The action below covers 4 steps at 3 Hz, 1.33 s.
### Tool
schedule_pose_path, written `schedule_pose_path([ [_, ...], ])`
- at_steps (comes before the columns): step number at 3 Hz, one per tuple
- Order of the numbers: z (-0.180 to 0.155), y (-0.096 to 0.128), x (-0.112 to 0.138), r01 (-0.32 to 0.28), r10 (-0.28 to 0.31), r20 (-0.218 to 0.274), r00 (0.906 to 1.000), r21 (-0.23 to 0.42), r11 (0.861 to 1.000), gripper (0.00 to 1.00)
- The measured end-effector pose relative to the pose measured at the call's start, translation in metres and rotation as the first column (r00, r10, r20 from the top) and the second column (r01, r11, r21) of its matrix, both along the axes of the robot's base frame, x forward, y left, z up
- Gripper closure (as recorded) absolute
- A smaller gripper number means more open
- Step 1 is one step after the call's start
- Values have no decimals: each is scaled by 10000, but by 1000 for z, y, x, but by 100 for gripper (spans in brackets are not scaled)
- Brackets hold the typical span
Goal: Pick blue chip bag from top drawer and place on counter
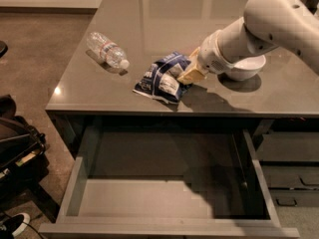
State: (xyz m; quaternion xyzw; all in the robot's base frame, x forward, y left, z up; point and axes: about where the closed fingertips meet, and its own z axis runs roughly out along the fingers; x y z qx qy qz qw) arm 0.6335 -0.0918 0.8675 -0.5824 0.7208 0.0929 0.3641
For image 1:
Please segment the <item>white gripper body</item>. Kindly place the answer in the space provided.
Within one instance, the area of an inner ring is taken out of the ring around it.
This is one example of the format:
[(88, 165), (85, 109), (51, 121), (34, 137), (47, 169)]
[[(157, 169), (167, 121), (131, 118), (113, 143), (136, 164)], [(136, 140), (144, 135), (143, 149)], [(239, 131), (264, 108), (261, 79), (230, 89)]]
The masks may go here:
[(228, 62), (222, 55), (218, 46), (218, 37), (221, 31), (217, 30), (204, 39), (199, 47), (197, 61), (200, 66), (210, 73), (223, 74), (232, 69), (234, 65)]

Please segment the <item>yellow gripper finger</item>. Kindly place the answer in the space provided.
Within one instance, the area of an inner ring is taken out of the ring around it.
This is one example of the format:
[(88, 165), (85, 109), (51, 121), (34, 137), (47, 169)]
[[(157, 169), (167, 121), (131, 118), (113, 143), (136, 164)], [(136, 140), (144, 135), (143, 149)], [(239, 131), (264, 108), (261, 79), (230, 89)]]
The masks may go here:
[(177, 77), (177, 80), (184, 85), (189, 85), (204, 80), (207, 74), (208, 70), (203, 68), (199, 63), (191, 63)]
[(197, 47), (192, 51), (192, 53), (188, 56), (188, 59), (193, 63), (197, 60), (197, 55), (199, 53), (200, 47)]

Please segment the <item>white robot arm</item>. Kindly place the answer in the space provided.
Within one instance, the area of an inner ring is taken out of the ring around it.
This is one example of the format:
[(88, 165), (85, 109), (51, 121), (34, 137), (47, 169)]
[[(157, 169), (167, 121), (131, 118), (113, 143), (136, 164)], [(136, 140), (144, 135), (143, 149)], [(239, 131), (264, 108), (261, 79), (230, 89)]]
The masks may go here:
[(199, 82), (209, 73), (238, 70), (245, 79), (266, 63), (264, 55), (282, 47), (309, 68), (319, 68), (319, 20), (300, 0), (248, 0), (243, 16), (204, 39), (177, 80)]

